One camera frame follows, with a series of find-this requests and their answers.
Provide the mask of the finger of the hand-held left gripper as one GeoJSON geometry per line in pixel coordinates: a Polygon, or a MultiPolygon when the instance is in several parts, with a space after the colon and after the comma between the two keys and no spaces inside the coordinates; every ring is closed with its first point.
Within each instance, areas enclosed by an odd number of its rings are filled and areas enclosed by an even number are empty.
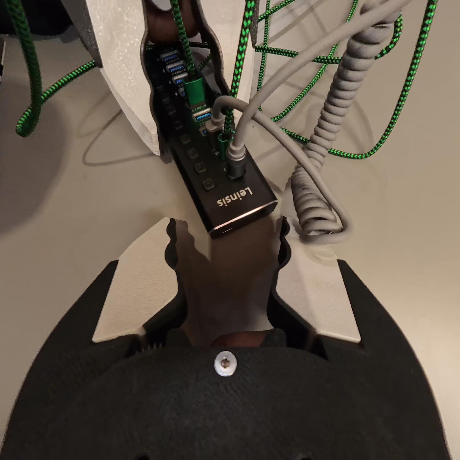
{"type": "Polygon", "coordinates": [[[169,11],[169,1],[63,0],[62,4],[133,129],[154,155],[170,162],[169,146],[152,115],[153,89],[144,64],[146,6],[169,11]]]}
{"type": "MultiPolygon", "coordinates": [[[[259,3],[260,1],[255,1],[248,49],[237,91],[237,98],[246,102],[250,99],[253,85],[259,3]]],[[[196,1],[201,37],[210,46],[212,56],[206,76],[210,76],[210,72],[213,71],[215,84],[225,95],[229,94],[233,80],[245,5],[246,2],[243,0],[196,1]]]]}

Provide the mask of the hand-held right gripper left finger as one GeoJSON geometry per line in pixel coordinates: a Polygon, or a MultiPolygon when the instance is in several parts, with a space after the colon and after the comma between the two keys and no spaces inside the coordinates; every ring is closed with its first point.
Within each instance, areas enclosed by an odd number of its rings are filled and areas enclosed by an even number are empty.
{"type": "Polygon", "coordinates": [[[92,341],[137,335],[164,342],[187,319],[177,272],[176,220],[163,218],[120,256],[92,341]]]}

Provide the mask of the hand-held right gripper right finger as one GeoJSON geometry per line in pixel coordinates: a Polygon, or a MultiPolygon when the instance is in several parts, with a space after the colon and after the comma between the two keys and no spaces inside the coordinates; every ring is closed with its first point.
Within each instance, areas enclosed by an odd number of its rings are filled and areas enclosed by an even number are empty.
{"type": "Polygon", "coordinates": [[[287,342],[327,337],[360,342],[352,306],[329,246],[303,243],[293,218],[282,217],[278,267],[273,275],[267,317],[287,342]]]}

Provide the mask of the black USB hub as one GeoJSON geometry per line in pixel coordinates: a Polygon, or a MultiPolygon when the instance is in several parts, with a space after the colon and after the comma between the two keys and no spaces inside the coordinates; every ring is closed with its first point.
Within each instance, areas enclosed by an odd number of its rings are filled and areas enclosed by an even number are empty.
{"type": "Polygon", "coordinates": [[[149,44],[144,62],[153,86],[152,111],[172,158],[211,238],[218,238],[270,214],[277,199],[246,154],[245,175],[228,176],[223,129],[208,130],[217,92],[204,79],[204,101],[191,106],[185,95],[188,80],[180,43],[149,44]]]}

